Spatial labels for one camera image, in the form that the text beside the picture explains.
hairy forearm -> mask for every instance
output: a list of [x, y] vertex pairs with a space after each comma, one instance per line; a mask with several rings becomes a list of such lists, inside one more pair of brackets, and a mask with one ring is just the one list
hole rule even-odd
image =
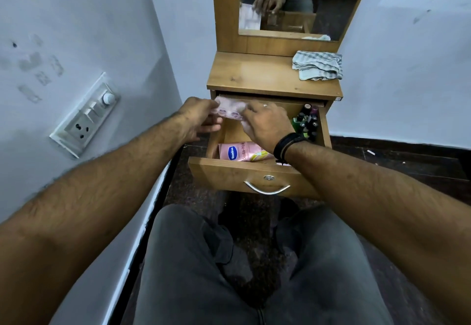
[[[39, 314], [49, 322], [75, 280], [131, 220], [183, 144], [182, 118], [173, 116], [71, 170], [0, 226], [6, 324], [38, 324]], [[39, 302], [39, 294], [50, 299]], [[22, 304], [28, 304], [27, 312]]]
[[471, 209], [393, 170], [307, 142], [286, 160], [448, 314], [471, 317]]

wooden mirror frame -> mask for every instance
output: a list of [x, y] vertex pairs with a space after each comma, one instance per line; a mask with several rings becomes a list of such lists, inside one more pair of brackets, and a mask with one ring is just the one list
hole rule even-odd
[[339, 41], [315, 41], [239, 35], [239, 0], [214, 0], [218, 51], [275, 56], [294, 56], [300, 50], [337, 52], [360, 1], [357, 0]]

open drawer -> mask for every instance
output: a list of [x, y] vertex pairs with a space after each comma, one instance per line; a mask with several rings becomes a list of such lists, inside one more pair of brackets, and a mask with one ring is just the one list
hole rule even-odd
[[[260, 102], [274, 102], [286, 109], [288, 117], [298, 115], [304, 103], [319, 107], [319, 127], [316, 143], [332, 147], [327, 128], [326, 109], [322, 102], [312, 100], [289, 100], [275, 98], [253, 98], [237, 96], [248, 102], [256, 99]], [[190, 157], [188, 165], [198, 185], [217, 190], [240, 192], [258, 192], [264, 195], [298, 196], [319, 199], [315, 188], [291, 166], [276, 165], [274, 159], [246, 162], [219, 159], [219, 143], [237, 143], [250, 141], [238, 120], [225, 119], [221, 130], [212, 133], [209, 138], [205, 158]]]

wooden shelf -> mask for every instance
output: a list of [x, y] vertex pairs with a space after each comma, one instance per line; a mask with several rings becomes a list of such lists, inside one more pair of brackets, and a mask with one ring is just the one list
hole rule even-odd
[[338, 79], [302, 81], [292, 57], [216, 52], [209, 90], [322, 100], [342, 98]]

pink lotion tube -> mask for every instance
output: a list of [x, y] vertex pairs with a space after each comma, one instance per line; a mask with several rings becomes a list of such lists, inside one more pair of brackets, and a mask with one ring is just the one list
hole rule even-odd
[[219, 144], [219, 158], [234, 161], [259, 161], [274, 158], [272, 154], [251, 141]]

